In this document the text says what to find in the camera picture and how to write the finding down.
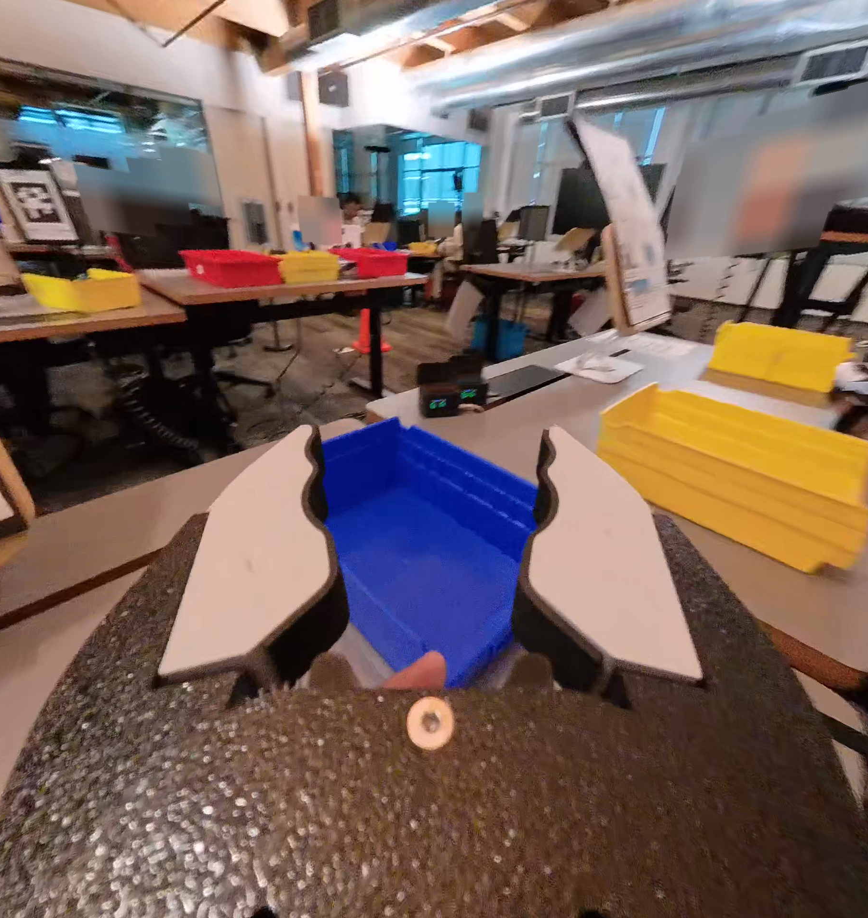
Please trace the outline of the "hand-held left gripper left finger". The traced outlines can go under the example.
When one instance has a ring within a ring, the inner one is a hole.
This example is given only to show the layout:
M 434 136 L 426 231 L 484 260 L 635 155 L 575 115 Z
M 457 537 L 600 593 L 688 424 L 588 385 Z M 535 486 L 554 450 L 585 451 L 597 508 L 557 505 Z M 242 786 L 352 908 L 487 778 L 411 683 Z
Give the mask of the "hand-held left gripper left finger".
M 326 526 L 325 455 L 302 425 L 249 465 L 210 506 L 157 678 L 226 673 L 292 687 L 349 623 Z

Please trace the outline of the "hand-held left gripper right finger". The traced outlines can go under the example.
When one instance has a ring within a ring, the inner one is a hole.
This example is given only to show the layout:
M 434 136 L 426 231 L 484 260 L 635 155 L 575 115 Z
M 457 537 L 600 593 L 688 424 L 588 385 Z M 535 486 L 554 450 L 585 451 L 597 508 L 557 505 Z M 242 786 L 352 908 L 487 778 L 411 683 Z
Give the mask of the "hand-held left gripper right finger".
M 517 643 L 560 689 L 609 695 L 626 674 L 702 685 L 646 501 L 557 425 L 541 434 L 537 480 L 511 617 Z

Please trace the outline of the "blue plastic bin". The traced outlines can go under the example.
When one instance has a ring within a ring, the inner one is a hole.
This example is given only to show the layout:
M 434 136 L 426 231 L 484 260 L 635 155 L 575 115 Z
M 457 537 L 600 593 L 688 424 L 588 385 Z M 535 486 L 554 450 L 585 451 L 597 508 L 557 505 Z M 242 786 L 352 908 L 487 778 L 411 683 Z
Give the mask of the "blue plastic bin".
M 447 688 L 471 687 L 513 641 L 537 486 L 398 419 L 323 453 L 350 622 L 391 669 L 436 651 Z

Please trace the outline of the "grey desk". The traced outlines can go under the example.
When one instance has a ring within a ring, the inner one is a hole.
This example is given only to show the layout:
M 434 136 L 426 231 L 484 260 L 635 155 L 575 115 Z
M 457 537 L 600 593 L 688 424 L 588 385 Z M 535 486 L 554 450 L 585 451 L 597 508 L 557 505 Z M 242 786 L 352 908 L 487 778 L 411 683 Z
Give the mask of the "grey desk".
M 558 424 L 594 447 L 601 410 L 655 381 L 765 414 L 821 427 L 830 411 L 803 396 L 706 371 L 709 348 L 678 360 L 639 354 L 642 373 L 619 385 L 567 377 L 482 414 L 421 419 L 407 393 L 373 402 L 371 420 L 398 417 L 535 481 L 539 436 Z M 43 516 L 24 548 L 0 568 L 0 796 L 33 721 L 84 640 L 187 519 L 205 511 L 263 445 L 207 465 Z M 775 640 L 816 653 L 795 663 L 814 701 L 868 673 L 868 542 L 848 571 L 808 576 L 692 522 L 681 530 Z

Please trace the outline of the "person's left hand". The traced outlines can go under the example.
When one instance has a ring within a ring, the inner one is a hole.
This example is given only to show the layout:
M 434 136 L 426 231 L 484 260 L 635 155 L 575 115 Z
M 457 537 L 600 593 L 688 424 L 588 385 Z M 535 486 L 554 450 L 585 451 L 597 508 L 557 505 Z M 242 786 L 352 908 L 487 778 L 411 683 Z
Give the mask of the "person's left hand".
M 447 661 L 440 652 L 430 651 L 387 678 L 381 689 L 439 691 L 445 687 L 447 676 Z

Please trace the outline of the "yellow plastic bin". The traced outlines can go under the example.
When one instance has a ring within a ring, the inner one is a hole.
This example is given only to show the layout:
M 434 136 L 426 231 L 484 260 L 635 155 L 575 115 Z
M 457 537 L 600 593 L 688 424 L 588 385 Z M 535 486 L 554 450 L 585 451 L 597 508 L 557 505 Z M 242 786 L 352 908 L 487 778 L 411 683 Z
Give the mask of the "yellow plastic bin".
M 825 395 L 853 341 L 798 328 L 727 322 L 715 334 L 708 368 L 802 392 Z
M 273 257 L 285 284 L 319 284 L 339 278 L 339 259 L 329 251 L 288 251 Z
M 596 453 L 647 502 L 812 575 L 868 539 L 868 441 L 647 385 L 605 409 Z
M 42 307 L 57 312 L 104 313 L 139 307 L 143 301 L 133 273 L 90 268 L 75 279 L 23 273 L 21 281 Z

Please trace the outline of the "white stand base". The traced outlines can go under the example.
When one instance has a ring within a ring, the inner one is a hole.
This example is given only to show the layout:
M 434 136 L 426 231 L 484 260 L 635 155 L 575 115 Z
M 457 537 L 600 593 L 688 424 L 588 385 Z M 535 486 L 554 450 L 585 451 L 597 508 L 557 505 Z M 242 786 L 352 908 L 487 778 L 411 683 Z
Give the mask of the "white stand base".
M 626 354 L 629 350 L 612 354 L 585 352 L 556 364 L 554 369 L 599 384 L 619 384 L 644 369 L 641 363 L 625 359 Z

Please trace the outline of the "black flat tablet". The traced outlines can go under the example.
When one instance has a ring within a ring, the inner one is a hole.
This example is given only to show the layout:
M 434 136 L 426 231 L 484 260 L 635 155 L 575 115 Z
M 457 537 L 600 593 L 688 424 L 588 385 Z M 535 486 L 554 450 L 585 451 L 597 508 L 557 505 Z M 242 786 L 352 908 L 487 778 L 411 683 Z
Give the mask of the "black flat tablet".
M 551 384 L 559 382 L 570 374 L 555 368 L 537 364 L 521 366 L 516 370 L 494 376 L 488 380 L 487 405 L 498 404 L 525 396 Z

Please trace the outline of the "blue storage container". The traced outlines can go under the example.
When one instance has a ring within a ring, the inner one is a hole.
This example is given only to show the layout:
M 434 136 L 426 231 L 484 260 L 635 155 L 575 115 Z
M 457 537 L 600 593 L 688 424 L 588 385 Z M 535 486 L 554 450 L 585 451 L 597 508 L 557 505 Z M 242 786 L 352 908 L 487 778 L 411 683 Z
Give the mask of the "blue storage container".
M 501 318 L 498 325 L 495 357 L 489 359 L 492 361 L 506 361 L 523 355 L 528 334 L 529 327 L 524 322 Z M 472 327 L 470 350 L 485 354 L 488 335 L 488 320 L 484 316 L 477 317 Z

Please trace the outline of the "orange traffic cone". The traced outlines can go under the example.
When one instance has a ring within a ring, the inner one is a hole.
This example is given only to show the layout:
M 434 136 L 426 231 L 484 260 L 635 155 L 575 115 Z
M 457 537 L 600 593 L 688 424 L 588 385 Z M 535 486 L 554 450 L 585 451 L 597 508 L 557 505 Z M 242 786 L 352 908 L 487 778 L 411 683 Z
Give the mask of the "orange traffic cone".
M 380 350 L 383 353 L 393 350 L 392 345 L 382 337 L 382 313 L 372 308 L 364 308 L 360 311 L 359 337 L 351 344 L 353 350 L 365 356 L 371 354 L 375 347 L 372 343 L 373 328 L 380 332 Z

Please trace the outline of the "wooden top office table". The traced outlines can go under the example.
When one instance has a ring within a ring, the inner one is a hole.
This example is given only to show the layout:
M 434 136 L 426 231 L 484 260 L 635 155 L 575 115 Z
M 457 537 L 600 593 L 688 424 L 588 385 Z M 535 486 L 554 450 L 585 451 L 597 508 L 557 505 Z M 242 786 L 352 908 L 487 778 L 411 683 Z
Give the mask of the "wooden top office table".
M 583 269 L 570 269 L 556 265 L 510 262 L 493 264 L 465 264 L 461 272 L 483 292 L 484 316 L 488 320 L 489 335 L 486 355 L 495 357 L 496 339 L 501 304 L 506 293 L 521 289 L 525 296 L 548 293 L 552 297 L 552 310 L 545 340 L 559 343 L 572 313 L 573 296 L 581 290 L 597 290 L 604 285 L 604 265 L 589 265 Z
M 185 321 L 180 306 L 147 290 L 141 291 L 137 306 L 97 313 L 53 310 L 26 294 L 0 295 L 0 385 L 26 383 L 25 398 L 16 388 L 7 389 L 16 425 L 29 435 L 46 436 L 52 431 L 53 409 L 46 377 L 51 362 L 46 348 L 32 347 L 32 342 L 176 326 Z
M 346 278 L 305 284 L 278 283 L 222 288 L 193 277 L 187 270 L 151 269 L 136 272 L 145 289 L 180 306 L 191 316 L 204 306 L 257 301 L 274 322 L 322 315 L 344 315 L 368 309 L 370 330 L 369 379 L 365 390 L 375 398 L 390 392 L 384 385 L 382 311 L 401 306 L 406 291 L 423 288 L 427 278 L 419 273 L 378 278 Z

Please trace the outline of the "red plastic bin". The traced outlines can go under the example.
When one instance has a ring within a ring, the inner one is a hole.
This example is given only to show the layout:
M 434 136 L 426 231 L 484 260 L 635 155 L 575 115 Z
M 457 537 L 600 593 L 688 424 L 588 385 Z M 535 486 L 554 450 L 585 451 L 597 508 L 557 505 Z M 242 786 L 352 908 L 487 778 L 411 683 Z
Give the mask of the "red plastic bin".
M 341 260 L 354 264 L 357 277 L 361 279 L 402 276 L 407 272 L 408 254 L 403 251 L 334 247 L 329 252 Z
M 181 250 L 178 255 L 192 277 L 221 288 L 281 284 L 279 260 L 243 250 Z

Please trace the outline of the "black white fiducial marker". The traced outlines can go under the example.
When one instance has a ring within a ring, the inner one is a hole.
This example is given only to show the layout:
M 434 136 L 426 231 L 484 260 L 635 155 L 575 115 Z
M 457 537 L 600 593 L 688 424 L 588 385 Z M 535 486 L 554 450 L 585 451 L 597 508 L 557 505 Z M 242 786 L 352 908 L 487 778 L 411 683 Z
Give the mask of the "black white fiducial marker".
M 49 170 L 1 166 L 0 192 L 27 242 L 79 242 L 76 226 Z

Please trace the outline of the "black frame standing desk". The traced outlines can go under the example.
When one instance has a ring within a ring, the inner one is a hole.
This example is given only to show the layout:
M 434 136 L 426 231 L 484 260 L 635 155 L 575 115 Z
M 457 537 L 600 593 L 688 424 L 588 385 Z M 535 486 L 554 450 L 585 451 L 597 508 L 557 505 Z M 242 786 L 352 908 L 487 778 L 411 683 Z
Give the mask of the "black frame standing desk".
M 820 300 L 814 290 L 833 257 L 864 253 L 868 253 L 868 208 L 839 205 L 832 209 L 817 244 L 788 253 L 782 297 L 770 324 L 796 328 L 807 310 L 827 314 L 821 332 L 842 319 L 850 319 L 868 287 L 868 268 L 839 301 Z

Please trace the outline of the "silver ventilation duct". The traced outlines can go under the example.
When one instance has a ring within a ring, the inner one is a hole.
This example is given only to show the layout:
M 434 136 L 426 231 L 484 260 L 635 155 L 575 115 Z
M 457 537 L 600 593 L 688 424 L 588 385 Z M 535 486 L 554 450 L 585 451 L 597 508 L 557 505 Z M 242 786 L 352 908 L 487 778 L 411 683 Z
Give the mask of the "silver ventilation duct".
M 413 68 L 431 112 L 533 118 L 868 79 L 868 2 L 642 2 Z

